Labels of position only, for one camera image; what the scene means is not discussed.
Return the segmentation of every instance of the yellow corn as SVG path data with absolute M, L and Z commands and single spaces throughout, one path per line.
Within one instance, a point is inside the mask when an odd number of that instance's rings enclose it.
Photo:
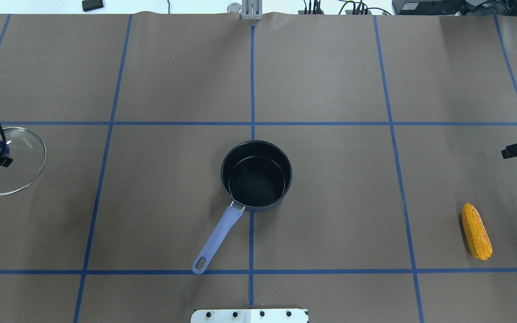
M 488 238 L 480 214 L 471 204 L 466 203 L 462 209 L 462 225 L 472 256 L 480 260 L 490 258 L 492 256 L 490 238 Z

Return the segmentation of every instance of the black pot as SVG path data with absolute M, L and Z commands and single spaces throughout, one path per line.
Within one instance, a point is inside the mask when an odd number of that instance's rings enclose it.
M 262 140 L 238 144 L 224 157 L 221 182 L 232 199 L 205 246 L 193 262 L 193 272 L 202 274 L 228 231 L 244 210 L 261 212 L 275 207 L 289 191 L 293 170 L 279 147 Z

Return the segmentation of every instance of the gray tabletop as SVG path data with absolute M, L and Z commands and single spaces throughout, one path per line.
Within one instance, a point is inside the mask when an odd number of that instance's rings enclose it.
M 0 322 L 517 321 L 517 18 L 2 15 L 0 119 L 48 147 L 0 196 Z M 293 184 L 194 275 L 250 139 Z

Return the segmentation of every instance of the blue handle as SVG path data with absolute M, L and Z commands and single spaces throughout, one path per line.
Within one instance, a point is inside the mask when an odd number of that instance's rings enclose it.
M 239 211 L 232 206 L 228 206 L 226 208 L 223 216 L 221 217 L 221 220 L 213 230 L 213 233 L 211 233 L 211 236 L 207 240 L 207 243 L 205 243 L 201 253 L 199 253 L 197 259 L 195 259 L 195 262 L 193 262 L 193 272 L 195 274 L 200 275 L 204 273 L 205 270 L 207 270 L 207 266 L 210 264 L 215 253 L 217 253 L 217 250 L 224 240 L 224 237 L 226 237 L 230 228 L 232 228 L 232 226 L 238 221 L 238 219 L 241 218 L 241 216 L 242 211 Z M 203 264 L 201 269 L 197 269 L 197 265 L 203 259 L 205 260 L 205 264 Z

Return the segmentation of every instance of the black square object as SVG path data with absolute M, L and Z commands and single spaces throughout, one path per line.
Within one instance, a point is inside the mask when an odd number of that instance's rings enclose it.
M 81 4 L 83 5 L 84 12 L 103 8 L 103 0 L 83 0 Z

